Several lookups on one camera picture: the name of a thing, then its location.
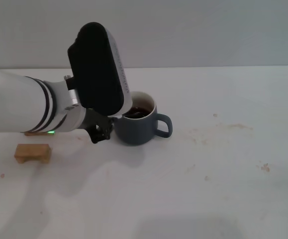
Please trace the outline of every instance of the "white table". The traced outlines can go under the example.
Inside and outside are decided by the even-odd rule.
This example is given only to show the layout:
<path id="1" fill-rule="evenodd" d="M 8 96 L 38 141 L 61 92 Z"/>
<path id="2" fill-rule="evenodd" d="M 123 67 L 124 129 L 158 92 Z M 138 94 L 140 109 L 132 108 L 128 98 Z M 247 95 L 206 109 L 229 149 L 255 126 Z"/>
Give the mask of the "white table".
<path id="1" fill-rule="evenodd" d="M 92 144 L 83 130 L 0 133 L 0 239 L 288 239 L 288 67 L 126 75 L 173 136 L 127 147 L 115 135 Z M 51 163 L 17 164 L 18 143 L 50 144 Z"/>

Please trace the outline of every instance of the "mug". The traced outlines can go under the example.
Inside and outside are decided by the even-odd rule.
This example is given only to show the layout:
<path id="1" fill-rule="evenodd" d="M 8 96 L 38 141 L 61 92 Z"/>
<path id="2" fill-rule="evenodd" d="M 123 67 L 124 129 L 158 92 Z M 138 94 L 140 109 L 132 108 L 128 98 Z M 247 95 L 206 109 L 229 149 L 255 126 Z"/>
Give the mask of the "mug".
<path id="1" fill-rule="evenodd" d="M 147 143 L 155 135 L 169 138 L 173 133 L 172 121 L 168 116 L 157 113 L 154 99 L 149 94 L 139 91 L 131 92 L 131 97 L 133 101 L 132 108 L 145 109 L 149 114 L 138 119 L 131 119 L 126 116 L 114 119 L 116 135 L 125 143 L 132 145 Z M 168 132 L 157 129 L 159 120 L 167 124 Z"/>

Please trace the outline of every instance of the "small wooden block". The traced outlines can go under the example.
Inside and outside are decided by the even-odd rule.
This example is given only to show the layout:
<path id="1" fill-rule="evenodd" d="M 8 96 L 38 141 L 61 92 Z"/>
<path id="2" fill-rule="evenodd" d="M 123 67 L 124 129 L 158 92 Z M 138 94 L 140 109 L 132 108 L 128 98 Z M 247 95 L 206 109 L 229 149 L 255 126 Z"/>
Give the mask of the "small wooden block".
<path id="1" fill-rule="evenodd" d="M 48 132 L 29 133 L 29 132 L 26 132 L 26 133 L 24 133 L 24 135 L 25 136 L 39 136 L 39 135 L 51 136 L 51 135 L 54 135 L 54 133 L 48 133 Z"/>
<path id="2" fill-rule="evenodd" d="M 31 160 L 49 163 L 51 148 L 48 144 L 18 144 L 14 157 L 18 163 L 24 163 Z"/>

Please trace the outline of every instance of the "dark liquid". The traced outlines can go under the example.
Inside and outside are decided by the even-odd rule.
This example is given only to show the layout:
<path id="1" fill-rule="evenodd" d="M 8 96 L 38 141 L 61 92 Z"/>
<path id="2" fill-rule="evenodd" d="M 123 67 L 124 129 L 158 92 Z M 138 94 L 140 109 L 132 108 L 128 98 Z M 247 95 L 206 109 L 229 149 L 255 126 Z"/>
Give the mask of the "dark liquid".
<path id="1" fill-rule="evenodd" d="M 140 119 L 150 114 L 150 111 L 141 107 L 132 107 L 128 112 L 124 114 L 124 117 L 130 119 Z"/>

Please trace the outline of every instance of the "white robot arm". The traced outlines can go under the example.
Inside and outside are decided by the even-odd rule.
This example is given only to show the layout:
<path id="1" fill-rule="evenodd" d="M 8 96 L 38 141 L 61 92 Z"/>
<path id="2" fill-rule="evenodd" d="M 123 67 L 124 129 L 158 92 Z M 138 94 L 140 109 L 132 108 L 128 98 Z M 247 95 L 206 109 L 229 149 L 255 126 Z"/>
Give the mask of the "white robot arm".
<path id="1" fill-rule="evenodd" d="M 132 105 L 114 39 L 89 23 L 68 55 L 74 76 L 57 83 L 0 71 L 0 132 L 83 128 L 93 143 L 110 138 L 112 117 Z"/>

